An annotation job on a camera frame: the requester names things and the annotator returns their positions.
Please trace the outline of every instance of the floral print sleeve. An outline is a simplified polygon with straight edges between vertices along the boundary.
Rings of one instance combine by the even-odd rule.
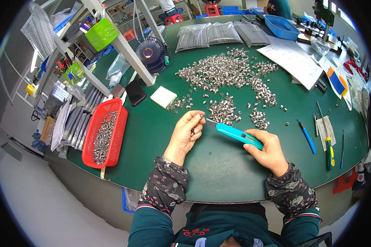
[[[185,200],[188,171],[163,156],[156,157],[154,162],[156,166],[140,194],[139,205],[152,205],[170,215],[174,206]]]
[[[289,163],[287,172],[281,177],[270,174],[266,181],[267,198],[274,202],[284,218],[296,217],[308,208],[318,210],[315,191],[301,177],[299,167]]]

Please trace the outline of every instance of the red cloth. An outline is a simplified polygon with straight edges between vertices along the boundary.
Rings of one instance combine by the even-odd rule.
[[[353,75],[353,72],[349,67],[351,65],[364,77],[364,80],[367,81],[367,76],[363,73],[363,69],[357,66],[356,61],[354,59],[351,58],[350,60],[344,62],[343,65]]]

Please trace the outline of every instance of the woman's left hand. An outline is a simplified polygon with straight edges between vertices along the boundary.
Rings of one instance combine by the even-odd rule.
[[[174,127],[170,143],[164,152],[164,156],[175,163],[176,165],[183,166],[186,154],[194,146],[195,141],[202,135],[202,124],[206,123],[203,111],[188,111],[177,122]],[[194,134],[191,136],[191,130],[194,129]]]

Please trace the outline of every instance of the white shirt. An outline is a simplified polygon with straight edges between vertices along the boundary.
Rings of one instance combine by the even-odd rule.
[[[157,0],[158,6],[161,6],[163,12],[169,11],[174,8],[172,0]]]

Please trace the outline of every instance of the turquoise utility knife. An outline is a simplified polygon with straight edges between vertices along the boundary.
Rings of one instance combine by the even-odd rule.
[[[264,144],[261,141],[259,141],[254,136],[249,135],[248,133],[235,129],[234,127],[225,125],[222,122],[217,123],[210,119],[207,119],[207,118],[205,119],[206,119],[206,124],[209,127],[215,128],[220,133],[223,133],[243,143],[252,144],[256,146],[259,150],[262,150],[262,148],[264,147]]]

